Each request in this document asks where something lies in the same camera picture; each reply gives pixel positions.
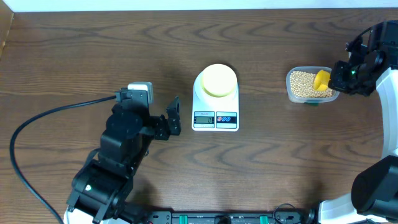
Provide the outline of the soybeans pile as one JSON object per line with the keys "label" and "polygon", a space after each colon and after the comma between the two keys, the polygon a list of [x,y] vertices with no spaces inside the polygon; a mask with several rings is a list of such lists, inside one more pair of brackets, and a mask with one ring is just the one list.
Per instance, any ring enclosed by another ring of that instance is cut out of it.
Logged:
{"label": "soybeans pile", "polygon": [[302,98],[329,98],[333,96],[333,90],[315,91],[313,81],[315,74],[301,71],[293,71],[290,75],[292,93]]}

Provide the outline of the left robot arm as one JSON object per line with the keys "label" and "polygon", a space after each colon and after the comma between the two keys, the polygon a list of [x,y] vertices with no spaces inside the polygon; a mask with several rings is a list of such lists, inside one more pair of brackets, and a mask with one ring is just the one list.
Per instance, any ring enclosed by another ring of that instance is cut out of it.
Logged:
{"label": "left robot arm", "polygon": [[153,140],[166,141],[181,133],[180,99],[166,115],[152,116],[143,100],[118,100],[106,121],[100,146],[90,152],[72,181],[66,215],[84,213],[92,223],[118,219],[134,185],[134,176]]}

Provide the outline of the clear plastic container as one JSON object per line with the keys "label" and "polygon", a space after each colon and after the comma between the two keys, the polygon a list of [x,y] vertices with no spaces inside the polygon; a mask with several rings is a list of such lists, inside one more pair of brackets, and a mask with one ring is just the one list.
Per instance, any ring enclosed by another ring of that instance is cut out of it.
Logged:
{"label": "clear plastic container", "polygon": [[328,103],[339,96],[339,92],[328,87],[331,68],[304,66],[295,67],[286,76],[289,100],[294,103]]}

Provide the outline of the white digital kitchen scale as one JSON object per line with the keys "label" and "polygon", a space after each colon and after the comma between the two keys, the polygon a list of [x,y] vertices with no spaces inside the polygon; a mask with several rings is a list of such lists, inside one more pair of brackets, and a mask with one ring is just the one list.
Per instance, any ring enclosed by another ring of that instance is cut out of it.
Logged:
{"label": "white digital kitchen scale", "polygon": [[193,85],[192,129],[194,131],[235,132],[239,129],[239,85],[227,96],[214,97],[205,92],[205,71]]}

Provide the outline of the yellow measuring scoop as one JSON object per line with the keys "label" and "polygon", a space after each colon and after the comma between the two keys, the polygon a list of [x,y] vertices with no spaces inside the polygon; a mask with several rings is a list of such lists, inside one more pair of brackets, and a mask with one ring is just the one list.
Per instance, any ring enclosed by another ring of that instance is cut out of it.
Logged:
{"label": "yellow measuring scoop", "polygon": [[320,70],[313,81],[313,89],[315,91],[326,91],[330,81],[330,73],[325,70]]}

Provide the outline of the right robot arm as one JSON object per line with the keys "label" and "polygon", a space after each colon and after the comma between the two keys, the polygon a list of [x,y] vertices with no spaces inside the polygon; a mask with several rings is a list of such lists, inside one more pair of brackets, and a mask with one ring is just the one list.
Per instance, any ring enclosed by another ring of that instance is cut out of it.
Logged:
{"label": "right robot arm", "polygon": [[368,27],[346,43],[326,81],[346,95],[374,98],[363,113],[379,115],[379,158],[347,194],[319,203],[315,223],[397,223],[397,21]]}

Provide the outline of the pale yellow bowl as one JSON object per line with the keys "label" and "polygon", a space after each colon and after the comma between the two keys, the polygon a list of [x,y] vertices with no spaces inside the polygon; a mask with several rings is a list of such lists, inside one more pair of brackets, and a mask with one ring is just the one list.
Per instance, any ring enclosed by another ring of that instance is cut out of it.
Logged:
{"label": "pale yellow bowl", "polygon": [[237,76],[227,65],[209,65],[201,73],[201,88],[210,96],[217,98],[228,96],[236,90],[237,85]]}

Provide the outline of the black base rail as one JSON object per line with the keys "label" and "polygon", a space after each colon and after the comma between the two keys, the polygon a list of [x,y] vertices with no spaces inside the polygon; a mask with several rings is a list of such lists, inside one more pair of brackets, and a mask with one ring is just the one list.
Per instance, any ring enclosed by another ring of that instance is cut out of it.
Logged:
{"label": "black base rail", "polygon": [[139,224],[316,224],[316,210],[305,211],[289,203],[265,212],[175,212],[128,205],[121,214],[128,223]]}

